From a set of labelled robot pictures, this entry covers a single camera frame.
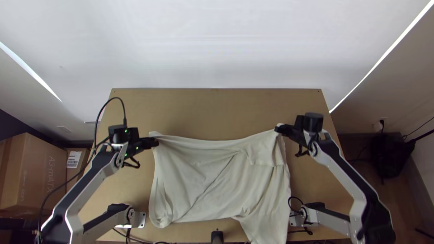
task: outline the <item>black cable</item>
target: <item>black cable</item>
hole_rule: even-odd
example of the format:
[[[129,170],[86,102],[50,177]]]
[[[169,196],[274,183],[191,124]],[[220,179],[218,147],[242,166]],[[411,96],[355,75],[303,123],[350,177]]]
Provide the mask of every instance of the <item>black cable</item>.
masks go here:
[[[98,149],[98,146],[101,145],[102,143],[104,143],[108,137],[106,139],[104,139],[103,141],[101,141],[100,143],[96,144],[96,131],[97,131],[97,127],[98,127],[98,120],[99,117],[101,116],[101,113],[103,112],[105,106],[107,106],[108,103],[110,103],[111,101],[113,101],[114,99],[118,99],[119,101],[121,101],[122,104],[122,109],[123,109],[123,124],[125,126],[127,126],[127,117],[126,117],[126,113],[125,113],[125,105],[123,104],[123,101],[121,98],[119,97],[113,97],[110,98],[106,103],[104,103],[104,105],[102,106],[102,108],[100,109],[98,116],[96,117],[96,121],[95,121],[95,127],[94,127],[94,151],[92,153],[92,155],[89,157],[89,160],[87,161],[86,165],[83,167],[82,170],[80,170],[76,175],[74,175],[71,179],[67,180],[65,183],[63,183],[62,185],[58,186],[57,188],[55,188],[54,190],[52,190],[49,194],[47,194],[42,202],[41,208],[39,209],[39,216],[38,216],[38,232],[36,233],[36,239],[37,239],[37,243],[40,244],[41,243],[41,239],[40,239],[40,231],[41,231],[41,220],[42,220],[42,212],[44,209],[44,205],[47,202],[48,198],[57,190],[61,189],[63,186],[65,186],[66,184],[68,184],[71,180],[75,179],[79,174],[81,174],[84,169],[86,168],[86,166],[91,162],[92,157],[96,154],[96,151]]]
[[[421,233],[422,235],[425,235],[425,236],[427,236],[427,237],[429,237],[429,238],[431,238],[431,239],[434,239],[434,236],[432,236],[432,235],[426,233],[425,231],[423,231],[423,230],[421,230],[421,229],[416,228],[415,231],[416,231],[416,232],[419,232],[419,233]]]
[[[124,233],[120,232],[119,230],[117,230],[117,229],[115,229],[115,228],[113,228],[113,230],[114,230],[116,233],[118,233],[119,235],[121,235],[121,236],[123,236],[123,237],[125,237],[125,238],[128,238],[129,240],[136,241],[136,242],[141,243],[141,244],[170,244],[170,243],[165,242],[165,241],[159,241],[159,242],[155,242],[155,243],[150,242],[150,241],[142,241],[142,240],[139,240],[139,239],[136,239],[136,238],[130,237],[130,236],[126,236]]]
[[[360,150],[359,154],[357,154],[357,158],[355,158],[355,159],[353,159],[353,160],[348,160],[348,162],[351,163],[351,164],[354,164],[355,162],[362,160],[362,159],[360,159],[360,156],[362,155],[363,151],[365,151],[365,149],[368,148],[368,146],[369,146],[369,144],[368,144],[368,145],[365,145],[365,146]]]
[[[293,212],[295,212],[295,214],[290,215],[289,217],[294,217],[294,216],[302,215],[302,214],[303,214],[302,211],[297,211],[297,210],[295,210],[295,209],[293,209],[293,208],[291,207],[290,201],[291,201],[291,199],[293,199],[293,198],[294,198],[294,199],[297,199],[297,200],[298,200],[302,205],[304,205],[303,201],[302,201],[300,198],[295,197],[295,196],[290,196],[290,197],[288,198],[288,206],[289,206],[289,208],[290,208]],[[306,210],[304,207],[302,207],[302,209],[304,210],[304,213],[305,213],[304,223],[303,223],[303,224],[306,224],[306,223],[307,223],[307,210]],[[308,230],[307,227],[304,227],[304,230],[293,230],[293,231],[288,231],[288,234],[298,233],[298,232],[306,232],[308,235],[313,235],[313,232],[310,231],[310,230]]]
[[[133,237],[128,237],[128,236],[126,236],[125,234],[123,234],[122,232],[120,232],[119,230],[117,230],[117,229],[115,229],[115,228],[113,228],[113,230],[114,230],[116,233],[118,233],[119,235],[121,235],[121,236],[123,236],[123,237],[125,237],[125,238],[128,238],[128,239],[130,239],[130,240],[136,241],[136,242],[138,242],[138,243],[142,243],[142,244],[153,244],[152,242],[144,242],[144,241],[141,241],[141,240],[137,240],[137,239],[135,239],[135,238],[133,238]]]
[[[125,237],[125,244],[128,244],[128,239],[130,239],[131,228],[127,229],[127,235]]]
[[[84,172],[84,170],[86,169],[87,165],[89,165],[89,163],[92,161],[92,158],[95,156],[95,153],[98,149],[98,147],[103,144],[109,137],[106,137],[103,141],[101,141],[100,143],[98,143],[96,145],[96,147],[94,148],[94,151],[92,152],[92,155],[89,157],[89,160],[87,161],[87,163],[84,165],[84,167],[74,176],[72,176],[69,180],[65,181],[62,185],[56,187],[55,189],[53,189],[50,193],[48,193],[41,205],[41,208],[39,209],[39,214],[38,214],[38,233],[36,234],[36,238],[38,239],[38,244],[40,244],[40,235],[39,235],[39,231],[41,230],[41,220],[42,220],[42,212],[44,211],[44,206],[45,203],[47,203],[48,198],[56,191],[58,191],[59,189],[61,189],[63,186],[65,186],[66,184],[68,184],[69,182],[71,182],[73,179],[75,179],[76,177],[78,177],[81,173]]]
[[[402,136],[402,138],[403,138],[404,140],[407,139],[407,136],[409,136],[409,135],[415,133],[417,130],[419,130],[420,128],[422,128],[422,126],[426,125],[428,122],[430,122],[430,121],[433,120],[433,119],[434,119],[434,116],[433,116],[432,118],[430,118],[427,122],[425,122],[425,123],[423,123],[421,126],[419,126],[417,129],[415,129],[414,131],[410,132],[410,133],[407,134],[407,135]]]
[[[289,208],[293,211],[293,212],[295,212],[295,213],[300,213],[300,214],[302,214],[302,212],[301,211],[297,211],[297,210],[295,210],[295,209],[293,209],[292,207],[291,207],[291,203],[290,203],[290,201],[291,201],[291,199],[297,199],[302,205],[304,205],[304,203],[303,203],[303,201],[302,200],[300,200],[300,198],[298,198],[298,197],[294,197],[294,196],[290,196],[289,198],[288,198],[288,206],[289,206]]]
[[[101,110],[98,113],[98,116],[96,117],[96,120],[95,120],[95,132],[94,132],[94,141],[96,141],[96,129],[97,129],[99,117],[101,116],[101,113],[103,112],[105,106],[107,106],[107,104],[110,103],[111,101],[113,101],[114,99],[118,99],[119,101],[121,101],[122,109],[123,109],[123,125],[127,126],[127,117],[125,115],[125,105],[123,104],[122,99],[120,97],[110,98],[107,102],[104,103],[104,105],[102,106]]]

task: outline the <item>white t-shirt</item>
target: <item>white t-shirt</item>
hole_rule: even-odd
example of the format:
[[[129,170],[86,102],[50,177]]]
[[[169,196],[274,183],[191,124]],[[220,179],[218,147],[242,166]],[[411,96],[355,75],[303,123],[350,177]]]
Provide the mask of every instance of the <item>white t-shirt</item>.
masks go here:
[[[279,133],[231,141],[149,136],[160,143],[149,200],[156,227],[233,218],[252,244],[286,243],[291,190]]]

